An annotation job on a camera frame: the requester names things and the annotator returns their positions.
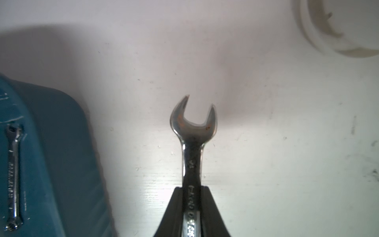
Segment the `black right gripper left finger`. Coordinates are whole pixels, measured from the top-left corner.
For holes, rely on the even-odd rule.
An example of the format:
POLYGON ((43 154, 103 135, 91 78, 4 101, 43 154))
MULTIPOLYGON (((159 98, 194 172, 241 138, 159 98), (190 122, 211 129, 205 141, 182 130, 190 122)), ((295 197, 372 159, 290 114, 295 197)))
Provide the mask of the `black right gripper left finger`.
POLYGON ((154 237, 181 237, 183 225, 183 188, 176 187, 154 237))

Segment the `teal plastic storage box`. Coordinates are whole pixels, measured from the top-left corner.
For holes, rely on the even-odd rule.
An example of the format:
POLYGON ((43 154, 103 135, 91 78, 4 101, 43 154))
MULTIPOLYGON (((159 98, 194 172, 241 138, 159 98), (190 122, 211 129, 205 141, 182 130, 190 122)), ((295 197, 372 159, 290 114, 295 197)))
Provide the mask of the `teal plastic storage box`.
POLYGON ((1 76, 1 236, 115 235, 86 116, 69 95, 1 76), (9 124, 22 128, 22 226, 6 231, 9 124))

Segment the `thin silver wrench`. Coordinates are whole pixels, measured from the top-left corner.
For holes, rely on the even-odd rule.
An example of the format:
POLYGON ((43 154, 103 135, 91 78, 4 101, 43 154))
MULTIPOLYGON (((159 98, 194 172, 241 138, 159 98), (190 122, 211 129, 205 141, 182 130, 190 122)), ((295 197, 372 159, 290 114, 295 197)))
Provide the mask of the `thin silver wrench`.
POLYGON ((20 126, 9 124, 5 130, 8 139, 8 219, 5 230, 17 231, 23 224, 20 214, 20 141, 23 135, 20 126))

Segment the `medium silver wrench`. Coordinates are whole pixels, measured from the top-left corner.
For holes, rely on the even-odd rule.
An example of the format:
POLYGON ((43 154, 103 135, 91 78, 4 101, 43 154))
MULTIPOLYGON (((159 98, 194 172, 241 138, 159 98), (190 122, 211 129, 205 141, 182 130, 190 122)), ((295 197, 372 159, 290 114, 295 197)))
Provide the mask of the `medium silver wrench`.
POLYGON ((217 131, 217 113, 210 106, 206 121, 195 124, 185 118, 189 95, 173 109, 170 126, 177 135, 182 149, 183 222, 181 236, 201 236, 201 171, 205 144, 217 131))

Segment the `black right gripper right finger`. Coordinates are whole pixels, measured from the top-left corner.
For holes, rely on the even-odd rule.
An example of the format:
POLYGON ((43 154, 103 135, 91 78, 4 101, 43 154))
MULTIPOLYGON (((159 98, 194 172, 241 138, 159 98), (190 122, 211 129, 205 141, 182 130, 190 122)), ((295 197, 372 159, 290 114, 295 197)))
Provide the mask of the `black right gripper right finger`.
POLYGON ((231 237, 207 186, 201 186, 201 236, 231 237))

